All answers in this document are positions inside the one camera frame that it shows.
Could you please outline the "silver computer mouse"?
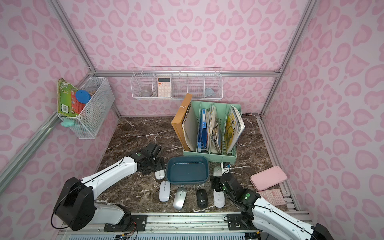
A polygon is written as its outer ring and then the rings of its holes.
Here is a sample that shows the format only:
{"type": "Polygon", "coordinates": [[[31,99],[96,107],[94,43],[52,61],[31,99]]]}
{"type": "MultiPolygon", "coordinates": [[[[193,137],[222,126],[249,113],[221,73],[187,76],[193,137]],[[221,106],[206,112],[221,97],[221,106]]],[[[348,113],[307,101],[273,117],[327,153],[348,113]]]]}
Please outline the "silver computer mouse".
{"type": "Polygon", "coordinates": [[[213,169],[213,176],[214,177],[221,177],[223,174],[223,169],[221,167],[214,167],[213,169]]]}
{"type": "Polygon", "coordinates": [[[174,197],[173,207],[176,210],[181,210],[183,208],[184,202],[186,200],[187,196],[187,189],[186,188],[178,188],[174,197]]]}

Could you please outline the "white logo computer mouse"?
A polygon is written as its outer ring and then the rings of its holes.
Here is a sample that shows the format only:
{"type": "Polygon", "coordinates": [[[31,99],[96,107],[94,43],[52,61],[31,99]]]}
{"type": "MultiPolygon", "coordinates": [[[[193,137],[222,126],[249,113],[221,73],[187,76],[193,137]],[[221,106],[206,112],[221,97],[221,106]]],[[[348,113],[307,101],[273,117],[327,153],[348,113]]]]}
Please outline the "white logo computer mouse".
{"type": "Polygon", "coordinates": [[[213,191],[214,196],[214,206],[216,208],[223,208],[225,206],[225,194],[223,192],[213,191]]]}

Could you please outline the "small white computer mouse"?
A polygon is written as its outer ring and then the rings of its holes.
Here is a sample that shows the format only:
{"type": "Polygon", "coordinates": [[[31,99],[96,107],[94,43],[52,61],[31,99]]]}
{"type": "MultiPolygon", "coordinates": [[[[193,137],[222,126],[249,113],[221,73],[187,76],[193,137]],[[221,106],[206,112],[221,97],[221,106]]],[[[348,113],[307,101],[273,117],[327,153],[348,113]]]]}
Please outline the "small white computer mouse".
{"type": "Polygon", "coordinates": [[[155,178],[157,180],[162,180],[165,178],[165,176],[166,176],[165,170],[159,170],[159,171],[155,172],[155,178]]]}

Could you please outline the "black computer mouse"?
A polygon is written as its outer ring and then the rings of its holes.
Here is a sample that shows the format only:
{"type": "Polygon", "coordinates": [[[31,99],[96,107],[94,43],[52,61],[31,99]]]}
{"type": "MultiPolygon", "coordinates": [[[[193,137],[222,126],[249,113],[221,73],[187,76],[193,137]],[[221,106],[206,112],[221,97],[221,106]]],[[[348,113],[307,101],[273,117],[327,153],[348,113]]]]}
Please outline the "black computer mouse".
{"type": "Polygon", "coordinates": [[[206,190],[198,189],[196,191],[197,205],[200,209],[205,209],[208,207],[208,195],[206,190]]]}

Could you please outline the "teal storage box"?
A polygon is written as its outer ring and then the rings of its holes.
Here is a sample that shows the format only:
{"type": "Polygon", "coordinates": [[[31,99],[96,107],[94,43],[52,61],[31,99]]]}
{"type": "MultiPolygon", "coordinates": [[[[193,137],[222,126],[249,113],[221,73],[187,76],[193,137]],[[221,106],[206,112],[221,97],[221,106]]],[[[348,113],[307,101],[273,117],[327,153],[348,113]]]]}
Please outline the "teal storage box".
{"type": "Polygon", "coordinates": [[[209,162],[205,157],[175,157],[167,164],[166,177],[172,185],[203,184],[209,176],[209,162]]]}

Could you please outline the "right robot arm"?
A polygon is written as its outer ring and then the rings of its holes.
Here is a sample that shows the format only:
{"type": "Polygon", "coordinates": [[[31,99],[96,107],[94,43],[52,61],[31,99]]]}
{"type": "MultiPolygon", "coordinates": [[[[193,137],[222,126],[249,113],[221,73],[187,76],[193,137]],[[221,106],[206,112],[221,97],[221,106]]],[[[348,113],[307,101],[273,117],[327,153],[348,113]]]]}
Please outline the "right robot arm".
{"type": "Polygon", "coordinates": [[[254,226],[278,240],[333,239],[325,226],[304,223],[276,208],[256,191],[243,188],[231,172],[211,177],[211,183],[215,190],[221,190],[242,212],[237,222],[246,229],[254,226]]]}

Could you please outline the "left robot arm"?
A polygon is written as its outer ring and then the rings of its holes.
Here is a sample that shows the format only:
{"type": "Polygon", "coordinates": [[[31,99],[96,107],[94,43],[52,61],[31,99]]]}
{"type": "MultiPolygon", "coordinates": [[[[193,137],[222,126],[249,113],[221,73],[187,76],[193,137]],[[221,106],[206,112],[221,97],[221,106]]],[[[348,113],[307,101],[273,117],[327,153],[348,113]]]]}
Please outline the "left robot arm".
{"type": "Polygon", "coordinates": [[[95,200],[120,180],[142,173],[149,175],[165,169],[164,158],[159,157],[161,146],[149,143],[146,147],[126,154],[113,165],[82,179],[67,180],[53,209],[67,228],[79,231],[88,225],[104,225],[105,232],[138,231],[128,208],[116,205],[97,204],[95,200]]]}

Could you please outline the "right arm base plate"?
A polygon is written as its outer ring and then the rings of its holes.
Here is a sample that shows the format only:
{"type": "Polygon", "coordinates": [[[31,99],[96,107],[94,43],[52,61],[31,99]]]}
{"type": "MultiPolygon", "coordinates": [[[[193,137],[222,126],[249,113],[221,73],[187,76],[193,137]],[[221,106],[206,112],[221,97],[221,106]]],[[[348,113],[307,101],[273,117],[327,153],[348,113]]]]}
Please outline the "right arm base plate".
{"type": "Polygon", "coordinates": [[[228,224],[230,231],[256,230],[252,221],[244,214],[227,214],[224,221],[228,224]]]}

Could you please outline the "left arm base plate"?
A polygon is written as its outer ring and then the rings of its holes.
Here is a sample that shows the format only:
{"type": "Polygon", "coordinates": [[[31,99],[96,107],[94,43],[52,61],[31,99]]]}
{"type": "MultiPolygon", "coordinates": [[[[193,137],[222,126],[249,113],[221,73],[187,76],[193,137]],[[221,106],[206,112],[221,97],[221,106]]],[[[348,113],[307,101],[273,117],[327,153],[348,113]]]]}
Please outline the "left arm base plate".
{"type": "Polygon", "coordinates": [[[105,224],[104,232],[124,232],[129,233],[133,230],[144,232],[147,225],[148,215],[126,215],[119,223],[105,224]]]}

